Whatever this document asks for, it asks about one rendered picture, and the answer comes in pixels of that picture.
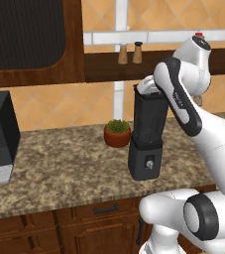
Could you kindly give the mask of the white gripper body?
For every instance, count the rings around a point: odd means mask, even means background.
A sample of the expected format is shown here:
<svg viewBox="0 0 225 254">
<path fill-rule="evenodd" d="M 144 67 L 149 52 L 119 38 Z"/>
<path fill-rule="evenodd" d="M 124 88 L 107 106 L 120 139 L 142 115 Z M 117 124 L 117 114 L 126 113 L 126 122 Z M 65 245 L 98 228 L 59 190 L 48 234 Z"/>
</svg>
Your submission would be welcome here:
<svg viewBox="0 0 225 254">
<path fill-rule="evenodd" d="M 144 94 L 144 95 L 150 95 L 153 93 L 157 93 L 157 94 L 162 93 L 156 86 L 154 77 L 152 75 L 148 75 L 145 78 L 143 78 L 137 85 L 137 89 L 140 94 Z"/>
</svg>

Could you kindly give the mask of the wooden shaker with black top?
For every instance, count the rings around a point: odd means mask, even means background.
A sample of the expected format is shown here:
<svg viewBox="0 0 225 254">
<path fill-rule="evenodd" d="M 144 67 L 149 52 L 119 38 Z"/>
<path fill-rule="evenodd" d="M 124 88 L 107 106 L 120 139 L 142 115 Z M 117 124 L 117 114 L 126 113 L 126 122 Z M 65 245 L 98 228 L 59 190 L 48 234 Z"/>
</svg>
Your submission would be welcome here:
<svg viewBox="0 0 225 254">
<path fill-rule="evenodd" d="M 135 43 L 135 49 L 133 54 L 133 63 L 140 64 L 142 62 L 142 42 Z"/>
</svg>

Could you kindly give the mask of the wooden shaker with grey top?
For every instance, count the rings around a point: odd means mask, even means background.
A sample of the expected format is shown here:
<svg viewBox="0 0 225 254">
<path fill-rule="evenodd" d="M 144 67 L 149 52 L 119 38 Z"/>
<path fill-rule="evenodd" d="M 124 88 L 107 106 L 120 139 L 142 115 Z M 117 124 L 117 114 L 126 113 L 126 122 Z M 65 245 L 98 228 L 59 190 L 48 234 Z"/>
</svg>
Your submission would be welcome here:
<svg viewBox="0 0 225 254">
<path fill-rule="evenodd" d="M 128 63 L 127 45 L 121 44 L 120 51 L 119 51 L 119 57 L 118 57 L 118 64 L 127 64 L 127 63 Z"/>
</svg>

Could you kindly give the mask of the black blender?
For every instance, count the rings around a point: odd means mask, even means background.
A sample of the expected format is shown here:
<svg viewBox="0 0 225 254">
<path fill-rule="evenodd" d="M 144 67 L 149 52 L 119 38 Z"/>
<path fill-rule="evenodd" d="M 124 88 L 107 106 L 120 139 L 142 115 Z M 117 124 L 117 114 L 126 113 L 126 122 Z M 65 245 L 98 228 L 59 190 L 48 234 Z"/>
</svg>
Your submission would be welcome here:
<svg viewBox="0 0 225 254">
<path fill-rule="evenodd" d="M 163 156 L 163 131 L 169 105 L 159 92 L 141 94 L 134 85 L 134 125 L 130 139 L 128 169 L 135 181 L 156 179 Z"/>
</svg>

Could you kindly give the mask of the green plant in terracotta pot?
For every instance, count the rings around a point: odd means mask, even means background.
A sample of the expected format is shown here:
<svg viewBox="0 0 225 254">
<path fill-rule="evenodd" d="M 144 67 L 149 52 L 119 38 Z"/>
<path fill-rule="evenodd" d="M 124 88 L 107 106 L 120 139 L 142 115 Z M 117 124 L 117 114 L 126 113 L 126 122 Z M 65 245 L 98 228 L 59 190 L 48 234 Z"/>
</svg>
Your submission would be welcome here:
<svg viewBox="0 0 225 254">
<path fill-rule="evenodd" d="M 122 148 L 129 144 L 131 128 L 124 120 L 110 120 L 104 127 L 105 143 L 113 148 Z"/>
</svg>

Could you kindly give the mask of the brown wooden drawer front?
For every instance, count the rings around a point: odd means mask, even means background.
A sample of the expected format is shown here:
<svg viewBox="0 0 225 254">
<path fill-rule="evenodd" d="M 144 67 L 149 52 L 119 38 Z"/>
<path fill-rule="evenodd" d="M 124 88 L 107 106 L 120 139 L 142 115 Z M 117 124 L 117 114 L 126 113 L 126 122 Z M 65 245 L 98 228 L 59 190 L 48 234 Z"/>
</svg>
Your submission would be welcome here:
<svg viewBox="0 0 225 254">
<path fill-rule="evenodd" d="M 75 206 L 70 208 L 59 209 L 56 212 L 57 219 L 60 225 L 72 225 L 75 223 L 80 223 L 84 221 L 92 221 L 98 218 L 106 218 L 117 215 L 131 214 L 135 213 L 139 209 L 140 199 L 138 197 L 129 197 L 118 200 L 110 200 L 105 202 L 86 204 L 81 206 Z M 114 203 L 118 203 L 118 210 L 106 213 L 93 213 L 93 207 L 98 208 L 111 207 Z"/>
<path fill-rule="evenodd" d="M 59 249 L 54 229 L 0 238 L 0 254 L 46 254 Z"/>
<path fill-rule="evenodd" d="M 53 228 L 54 215 L 51 211 L 0 218 L 0 235 Z"/>
</svg>

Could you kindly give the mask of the brown wooden cupboard door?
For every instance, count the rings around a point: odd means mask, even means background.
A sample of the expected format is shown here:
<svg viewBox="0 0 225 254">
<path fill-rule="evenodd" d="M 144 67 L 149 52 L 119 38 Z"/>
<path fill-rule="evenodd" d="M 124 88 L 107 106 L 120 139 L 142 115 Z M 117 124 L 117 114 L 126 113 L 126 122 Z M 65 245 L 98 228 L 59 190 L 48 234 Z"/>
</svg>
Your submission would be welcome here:
<svg viewBox="0 0 225 254">
<path fill-rule="evenodd" d="M 139 217 L 63 226 L 65 254 L 138 254 Z"/>
</svg>

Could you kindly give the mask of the dark wooden wall shelf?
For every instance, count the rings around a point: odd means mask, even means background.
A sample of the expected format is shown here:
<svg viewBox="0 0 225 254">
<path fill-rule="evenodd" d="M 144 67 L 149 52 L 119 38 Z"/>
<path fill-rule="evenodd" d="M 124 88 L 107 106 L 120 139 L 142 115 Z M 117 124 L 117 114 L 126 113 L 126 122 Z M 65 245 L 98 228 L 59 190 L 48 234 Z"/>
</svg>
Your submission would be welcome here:
<svg viewBox="0 0 225 254">
<path fill-rule="evenodd" d="M 118 64 L 118 53 L 97 53 L 84 56 L 85 81 L 137 80 L 152 74 L 158 62 L 172 55 L 172 51 L 142 52 L 142 62 L 132 63 L 133 53 L 127 53 L 128 63 Z M 214 49 L 209 57 L 212 75 L 225 74 L 225 49 Z"/>
</svg>

